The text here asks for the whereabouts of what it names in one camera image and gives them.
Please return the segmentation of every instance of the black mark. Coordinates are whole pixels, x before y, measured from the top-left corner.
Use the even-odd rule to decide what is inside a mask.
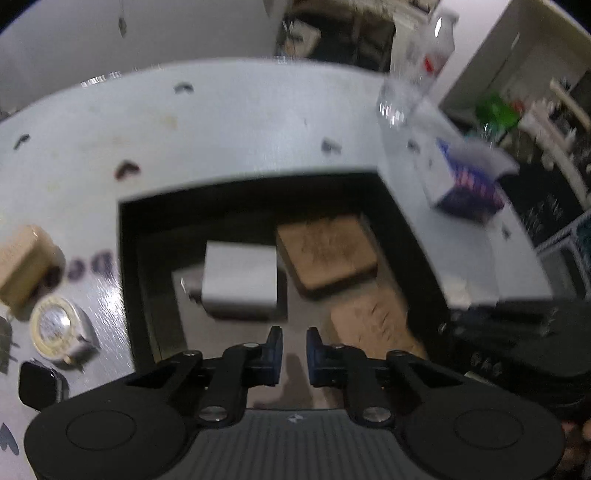
[[[4,317],[0,317],[0,373],[8,374],[8,361],[10,360],[10,347],[15,345],[12,341],[12,326]]]
[[[194,91],[193,85],[188,82],[181,82],[174,87],[174,93],[193,93]]]
[[[97,253],[90,260],[90,267],[97,275],[113,278],[113,253],[110,251]]]
[[[84,276],[84,272],[86,271],[86,267],[84,262],[79,258],[75,258],[70,262],[68,267],[68,280],[69,281],[78,281]]]
[[[413,153],[417,153],[417,154],[421,153],[421,147],[419,147],[418,143],[416,143],[413,139],[410,139],[408,141],[407,147]]]
[[[342,147],[335,141],[332,141],[328,138],[322,139],[321,149],[324,153],[338,153],[340,155],[340,151]]]
[[[127,35],[127,22],[125,21],[125,17],[119,17],[119,33],[121,34],[121,38],[125,38]]]
[[[47,288],[56,288],[60,284],[63,274],[61,267],[51,267],[45,275],[45,286]]]
[[[127,175],[137,175],[141,169],[137,163],[131,160],[124,160],[115,169],[115,178],[119,181],[123,180]]]
[[[29,134],[21,135],[20,138],[18,139],[18,142],[16,142],[14,144],[14,150],[18,150],[18,147],[21,146],[21,143],[28,142],[30,139],[31,139],[31,135],[29,135]]]
[[[12,432],[8,429],[6,424],[3,423],[2,427],[0,427],[0,448],[5,452],[7,447],[10,447],[12,453],[18,456],[17,441],[12,436]]]
[[[503,234],[503,238],[505,240],[509,240],[509,238],[511,238],[511,231],[505,225],[503,225],[501,228],[501,233]]]

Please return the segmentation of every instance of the black square object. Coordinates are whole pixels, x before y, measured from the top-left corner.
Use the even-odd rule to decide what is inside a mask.
[[[18,396],[21,401],[41,411],[61,400],[63,380],[51,368],[34,362],[23,362],[18,379]]]

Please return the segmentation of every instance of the clear water bottle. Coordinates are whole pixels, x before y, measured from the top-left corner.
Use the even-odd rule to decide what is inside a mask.
[[[407,123],[437,80],[455,50],[453,26],[458,16],[440,9],[415,32],[396,71],[384,81],[378,97],[378,115],[389,127]]]

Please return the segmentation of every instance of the white wall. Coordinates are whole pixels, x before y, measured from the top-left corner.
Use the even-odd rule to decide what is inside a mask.
[[[460,20],[454,29],[456,51],[429,93],[435,103],[445,98],[510,3],[511,0],[441,0],[439,7],[458,13]]]
[[[0,34],[0,106],[22,108],[114,71],[270,56],[287,0],[39,0]]]

